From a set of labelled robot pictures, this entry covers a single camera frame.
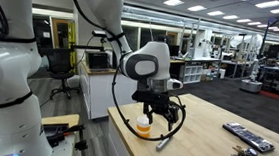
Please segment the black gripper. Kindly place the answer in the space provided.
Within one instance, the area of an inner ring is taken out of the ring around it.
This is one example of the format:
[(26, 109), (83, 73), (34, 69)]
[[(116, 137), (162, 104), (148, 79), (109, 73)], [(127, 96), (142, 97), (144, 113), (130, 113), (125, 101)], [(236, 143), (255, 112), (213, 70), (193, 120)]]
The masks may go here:
[(162, 115), (168, 121), (168, 131), (173, 129), (178, 121), (178, 105), (172, 102), (168, 94), (158, 92), (135, 91), (132, 99), (143, 103), (143, 114), (147, 116), (149, 124), (153, 123), (153, 114)]

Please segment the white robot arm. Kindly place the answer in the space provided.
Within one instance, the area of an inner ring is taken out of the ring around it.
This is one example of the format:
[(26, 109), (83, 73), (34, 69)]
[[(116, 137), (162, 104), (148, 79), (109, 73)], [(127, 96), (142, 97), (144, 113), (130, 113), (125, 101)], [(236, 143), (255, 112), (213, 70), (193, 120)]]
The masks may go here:
[[(124, 0), (85, 1), (115, 51), (120, 73), (146, 82), (147, 89), (133, 98), (170, 124), (182, 123), (167, 95), (183, 87), (170, 76), (168, 45), (153, 41), (132, 51), (121, 28)], [(32, 23), (32, 0), (0, 0), (0, 156), (51, 156), (53, 151), (42, 129), (38, 97), (27, 82), (41, 62)]]

